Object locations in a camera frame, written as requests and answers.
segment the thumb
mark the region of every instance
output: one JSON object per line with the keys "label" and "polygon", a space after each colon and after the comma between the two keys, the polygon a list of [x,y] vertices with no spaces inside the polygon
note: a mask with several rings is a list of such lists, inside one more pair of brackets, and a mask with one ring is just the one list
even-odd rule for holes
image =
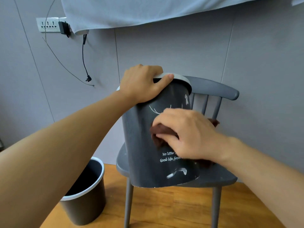
{"label": "thumb", "polygon": [[169,134],[157,134],[156,135],[158,138],[164,139],[169,146],[175,151],[179,147],[179,139],[174,136],[174,135],[169,135]]}
{"label": "thumb", "polygon": [[174,74],[170,73],[163,76],[161,80],[155,83],[154,85],[158,93],[160,93],[167,85],[169,85],[169,83],[172,82],[173,78],[174,78]]}

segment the forearm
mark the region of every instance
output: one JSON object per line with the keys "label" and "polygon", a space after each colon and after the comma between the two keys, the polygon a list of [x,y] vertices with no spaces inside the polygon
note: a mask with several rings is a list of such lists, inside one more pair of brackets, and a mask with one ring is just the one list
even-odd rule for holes
{"label": "forearm", "polygon": [[304,227],[304,175],[231,138],[220,161],[238,176],[287,228]]}
{"label": "forearm", "polygon": [[3,151],[0,211],[5,213],[0,213],[0,226],[39,227],[132,106],[115,92]]}

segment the trash can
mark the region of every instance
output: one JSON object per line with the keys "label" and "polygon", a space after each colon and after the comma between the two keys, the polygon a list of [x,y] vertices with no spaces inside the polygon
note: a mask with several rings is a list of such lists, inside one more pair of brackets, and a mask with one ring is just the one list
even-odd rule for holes
{"label": "trash can", "polygon": [[[155,77],[154,83],[166,74]],[[169,146],[157,149],[150,134],[154,118],[165,108],[190,109],[191,91],[189,80],[174,74],[173,81],[157,97],[137,104],[122,116],[132,185],[165,187],[199,177],[199,167],[195,161],[179,158]]]}
{"label": "trash can", "polygon": [[92,157],[76,182],[61,199],[69,219],[78,226],[94,221],[105,206],[104,164]]}

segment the chair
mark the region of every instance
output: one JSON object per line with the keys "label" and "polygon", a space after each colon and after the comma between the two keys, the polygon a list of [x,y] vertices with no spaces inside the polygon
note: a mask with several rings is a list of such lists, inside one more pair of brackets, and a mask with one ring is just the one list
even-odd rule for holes
{"label": "chair", "polygon": [[[207,95],[203,103],[203,115],[205,114],[207,108],[209,95],[219,97],[215,110],[213,112],[213,119],[217,118],[222,98],[234,101],[239,97],[239,92],[236,89],[226,86],[224,84],[198,77],[186,76],[186,78],[188,78],[192,86],[192,94],[190,95],[191,108],[193,108],[195,93]],[[131,181],[129,179],[129,164],[125,144],[123,144],[118,153],[116,159],[116,169],[120,172],[120,174],[127,177],[124,228],[128,228],[131,215],[133,186],[131,185]],[[222,187],[234,184],[236,181],[236,176],[234,176],[231,172],[226,170],[221,165],[215,164],[208,169],[200,168],[200,177],[198,179],[179,186],[196,188],[212,187],[211,228],[217,228]]]}

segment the gray wall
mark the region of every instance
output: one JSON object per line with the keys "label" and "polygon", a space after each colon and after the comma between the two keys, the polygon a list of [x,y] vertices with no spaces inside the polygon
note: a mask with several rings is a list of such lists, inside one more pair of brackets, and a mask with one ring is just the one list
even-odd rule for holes
{"label": "gray wall", "polygon": [[[1,3],[0,15],[10,16],[17,26],[9,36],[0,28],[0,137],[6,144],[50,124],[52,115],[57,121],[107,96],[126,68],[157,64],[165,72],[238,89],[238,100],[222,102],[219,130],[304,172],[304,4],[291,7],[290,0],[261,0],[141,26],[92,30],[85,60],[93,88],[64,70],[38,32],[35,18],[46,15],[52,0],[17,0],[21,19],[13,0],[4,1],[11,9]],[[64,16],[60,0],[50,16]],[[47,39],[59,60],[85,80],[82,37],[49,33]],[[195,99],[196,109],[203,98]],[[210,98],[207,115],[215,100]],[[123,140],[118,121],[96,156],[114,164]]]}

